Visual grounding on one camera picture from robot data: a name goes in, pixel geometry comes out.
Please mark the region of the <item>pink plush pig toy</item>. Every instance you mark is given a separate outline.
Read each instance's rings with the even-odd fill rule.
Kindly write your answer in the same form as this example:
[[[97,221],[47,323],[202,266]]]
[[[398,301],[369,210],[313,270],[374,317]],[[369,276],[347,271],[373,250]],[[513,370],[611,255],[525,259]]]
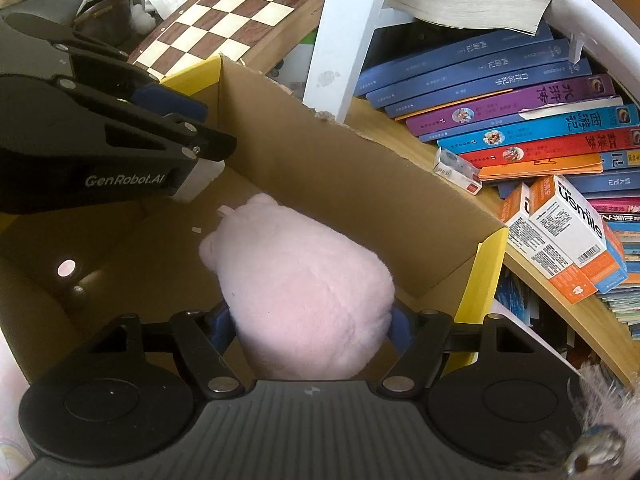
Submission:
[[[259,193],[217,210],[198,254],[218,278],[259,378],[337,380],[360,373],[390,328],[390,270],[346,235]]]

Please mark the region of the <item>white power adapter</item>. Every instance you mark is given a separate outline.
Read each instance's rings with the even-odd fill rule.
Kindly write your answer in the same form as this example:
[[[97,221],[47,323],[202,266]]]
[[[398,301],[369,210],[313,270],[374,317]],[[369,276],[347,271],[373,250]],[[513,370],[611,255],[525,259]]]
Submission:
[[[201,158],[171,199],[177,203],[190,203],[197,198],[224,171],[224,162]]]

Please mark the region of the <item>brown leather bag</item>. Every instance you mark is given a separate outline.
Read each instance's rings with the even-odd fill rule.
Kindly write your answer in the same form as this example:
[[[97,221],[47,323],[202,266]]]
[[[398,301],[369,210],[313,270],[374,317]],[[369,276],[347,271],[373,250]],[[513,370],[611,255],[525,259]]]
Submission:
[[[81,36],[120,48],[135,34],[134,8],[144,0],[82,0],[73,21],[73,30]]]

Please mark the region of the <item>yellow cardboard box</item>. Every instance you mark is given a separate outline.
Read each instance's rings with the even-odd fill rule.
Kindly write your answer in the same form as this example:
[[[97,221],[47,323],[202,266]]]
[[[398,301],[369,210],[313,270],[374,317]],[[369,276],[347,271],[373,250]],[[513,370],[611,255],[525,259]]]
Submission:
[[[504,254],[498,206],[437,177],[432,151],[356,102],[344,124],[228,58],[170,78],[238,147],[190,203],[142,198],[1,219],[1,330],[34,380],[108,321],[163,322],[220,297],[200,258],[220,206],[266,193],[375,252],[397,296],[462,323],[484,318]]]

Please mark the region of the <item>small white card box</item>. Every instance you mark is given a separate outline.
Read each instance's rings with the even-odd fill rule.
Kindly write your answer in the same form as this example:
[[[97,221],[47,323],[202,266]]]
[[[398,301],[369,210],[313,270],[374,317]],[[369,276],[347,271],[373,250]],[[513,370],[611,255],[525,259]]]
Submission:
[[[477,195],[483,186],[480,170],[446,148],[437,149],[434,173],[471,195]]]

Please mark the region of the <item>orange white Usmile box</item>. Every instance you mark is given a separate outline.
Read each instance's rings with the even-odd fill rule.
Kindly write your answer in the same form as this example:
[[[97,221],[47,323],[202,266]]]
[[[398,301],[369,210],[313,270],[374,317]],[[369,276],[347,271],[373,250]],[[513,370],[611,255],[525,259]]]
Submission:
[[[530,218],[601,294],[628,278],[622,243],[588,200],[563,176],[530,188]]]

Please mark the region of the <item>wooden chessboard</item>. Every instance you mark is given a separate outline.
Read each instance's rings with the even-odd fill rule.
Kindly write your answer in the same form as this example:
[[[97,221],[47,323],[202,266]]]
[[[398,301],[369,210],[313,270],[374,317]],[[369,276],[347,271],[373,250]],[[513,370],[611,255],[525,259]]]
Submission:
[[[269,72],[319,25],[324,0],[186,0],[130,54],[158,80],[223,55]]]

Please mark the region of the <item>row of colourful books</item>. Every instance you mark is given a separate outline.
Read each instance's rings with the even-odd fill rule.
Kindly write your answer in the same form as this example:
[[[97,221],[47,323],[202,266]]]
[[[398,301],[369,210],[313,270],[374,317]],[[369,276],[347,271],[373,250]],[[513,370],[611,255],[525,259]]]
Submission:
[[[519,184],[570,181],[622,243],[628,278],[598,296],[639,333],[639,109],[547,24],[495,30],[364,70],[355,96],[480,170],[502,203]]]

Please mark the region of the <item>thick open book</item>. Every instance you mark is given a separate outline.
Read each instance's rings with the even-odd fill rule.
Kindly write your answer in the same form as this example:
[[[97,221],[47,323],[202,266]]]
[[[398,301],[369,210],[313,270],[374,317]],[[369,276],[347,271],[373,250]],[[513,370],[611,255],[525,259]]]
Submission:
[[[551,0],[385,0],[417,20],[456,29],[536,34]]]

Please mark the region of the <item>white shelf post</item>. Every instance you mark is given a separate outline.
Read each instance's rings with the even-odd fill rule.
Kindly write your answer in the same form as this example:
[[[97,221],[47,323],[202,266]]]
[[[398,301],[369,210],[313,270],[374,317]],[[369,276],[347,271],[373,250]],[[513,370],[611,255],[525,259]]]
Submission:
[[[344,122],[384,0],[324,0],[303,97]]]

